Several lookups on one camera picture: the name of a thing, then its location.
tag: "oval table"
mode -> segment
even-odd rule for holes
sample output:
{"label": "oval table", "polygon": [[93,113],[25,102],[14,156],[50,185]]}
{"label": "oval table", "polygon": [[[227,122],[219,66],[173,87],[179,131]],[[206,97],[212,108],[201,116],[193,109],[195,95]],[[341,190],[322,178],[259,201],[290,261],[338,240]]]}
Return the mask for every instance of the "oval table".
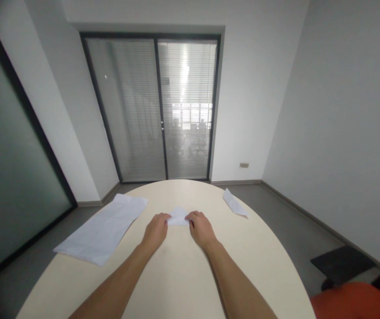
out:
{"label": "oval table", "polygon": [[[234,214],[224,191],[208,183],[168,180],[128,195],[149,203],[103,267],[57,254],[22,306],[18,318],[67,318],[141,242],[153,215],[176,206],[203,211],[218,240],[280,319],[315,319],[298,273],[277,237],[245,203],[250,218]],[[188,226],[169,226],[147,263],[122,318],[224,318],[209,262]]]}

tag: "stack of paper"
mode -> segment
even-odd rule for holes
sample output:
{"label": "stack of paper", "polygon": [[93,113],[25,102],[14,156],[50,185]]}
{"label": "stack of paper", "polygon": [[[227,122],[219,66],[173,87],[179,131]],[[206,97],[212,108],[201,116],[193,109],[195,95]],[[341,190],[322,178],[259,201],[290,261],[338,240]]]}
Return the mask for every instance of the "stack of paper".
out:
{"label": "stack of paper", "polygon": [[233,211],[233,213],[238,215],[243,215],[249,218],[249,213],[242,207],[242,205],[234,198],[234,196],[230,193],[229,189],[226,188],[224,195],[222,196],[227,205]]}
{"label": "stack of paper", "polygon": [[148,202],[142,197],[117,194],[54,251],[103,266]]}

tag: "black frame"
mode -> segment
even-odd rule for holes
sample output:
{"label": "black frame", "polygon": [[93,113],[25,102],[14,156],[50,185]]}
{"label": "black frame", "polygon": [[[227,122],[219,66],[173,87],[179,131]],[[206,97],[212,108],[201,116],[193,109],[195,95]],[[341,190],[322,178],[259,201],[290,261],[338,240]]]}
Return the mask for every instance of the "black frame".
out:
{"label": "black frame", "polygon": [[221,34],[193,34],[193,33],[139,33],[139,32],[88,32],[83,31],[79,33],[81,37],[82,47],[84,49],[85,58],[87,60],[89,73],[91,76],[91,81],[93,82],[94,91],[96,93],[97,102],[100,108],[101,117],[103,119],[103,124],[106,129],[106,135],[109,140],[110,150],[112,151],[112,156],[115,162],[116,171],[118,173],[119,181],[121,184],[137,184],[137,183],[152,183],[155,181],[144,181],[144,182],[124,182],[122,179],[122,174],[120,173],[119,161],[116,156],[115,147],[113,145],[113,138],[110,132],[109,123],[107,121],[107,116],[105,108],[103,106],[103,101],[100,94],[100,89],[97,83],[97,77],[95,74],[93,62],[91,61],[91,55],[88,48],[87,38],[96,39],[153,39],[155,43],[155,59],[156,59],[156,73],[158,78],[158,90],[159,90],[159,106],[160,106],[160,117],[161,117],[161,129],[162,129],[162,140],[163,140],[163,157],[165,159],[165,176],[168,180],[168,167],[167,167],[167,150],[165,143],[165,130],[163,121],[163,101],[162,101],[162,88],[160,79],[160,67],[159,67],[159,48],[158,39],[173,39],[173,40],[216,40],[217,41],[217,56],[215,61],[215,75],[213,84],[213,98],[212,98],[212,116],[211,116],[211,130],[209,133],[209,153],[208,153],[208,172],[206,179],[193,179],[197,181],[208,181],[210,168],[211,168],[211,156],[212,156],[212,140],[213,140],[213,129],[215,120],[215,108],[217,103],[217,85],[218,85],[218,68],[220,64],[220,51],[221,51]]}
{"label": "black frame", "polygon": [[34,243],[36,243],[43,235],[48,233],[54,226],[56,226],[64,217],[66,217],[71,211],[73,211],[75,208],[77,208],[77,202],[75,200],[75,197],[72,193],[72,190],[69,187],[69,184],[66,180],[66,177],[63,174],[62,169],[60,168],[60,165],[54,155],[54,152],[50,146],[50,143],[48,142],[47,137],[45,136],[45,133],[42,129],[41,124],[38,121],[38,118],[35,114],[34,109],[32,108],[32,104],[29,101],[26,92],[20,83],[19,77],[17,76],[14,67],[8,58],[8,55],[6,51],[4,50],[4,47],[0,41],[0,65],[3,67],[5,75],[7,79],[10,81],[18,100],[20,101],[23,110],[25,111],[26,117],[28,118],[29,122],[31,123],[31,126],[33,127],[37,138],[39,142],[41,143],[43,150],[51,163],[51,166],[61,184],[63,187],[67,198],[71,202],[72,206],[63,214],[58,216],[54,221],[52,221],[47,227],[45,227],[43,230],[41,230],[39,233],[37,233],[34,237],[32,237],[30,240],[28,240],[25,244],[23,244],[19,249],[17,249],[14,253],[12,253],[10,256],[8,256],[4,261],[0,263],[0,272],[6,268],[10,263],[12,263],[17,257],[19,257],[23,252],[25,252],[29,247],[31,247]]}

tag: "window blinds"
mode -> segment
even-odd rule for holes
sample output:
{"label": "window blinds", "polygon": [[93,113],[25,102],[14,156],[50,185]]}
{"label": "window blinds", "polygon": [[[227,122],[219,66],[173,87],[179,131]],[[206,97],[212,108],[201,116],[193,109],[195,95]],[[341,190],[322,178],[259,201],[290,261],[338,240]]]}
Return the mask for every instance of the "window blinds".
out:
{"label": "window blinds", "polygon": [[217,42],[159,40],[170,179],[206,179]]}
{"label": "window blinds", "polygon": [[122,182],[166,178],[153,39],[89,39]]}

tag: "forearm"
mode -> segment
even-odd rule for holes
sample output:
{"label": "forearm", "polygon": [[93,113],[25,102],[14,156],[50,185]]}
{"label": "forearm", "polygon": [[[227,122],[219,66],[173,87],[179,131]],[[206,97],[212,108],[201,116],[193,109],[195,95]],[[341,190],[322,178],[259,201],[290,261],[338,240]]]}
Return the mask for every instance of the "forearm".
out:
{"label": "forearm", "polygon": [[151,255],[150,249],[142,244],[138,245],[71,318],[120,318]]}
{"label": "forearm", "polygon": [[262,295],[219,241],[207,246],[206,253],[211,261],[230,319],[277,319]]}

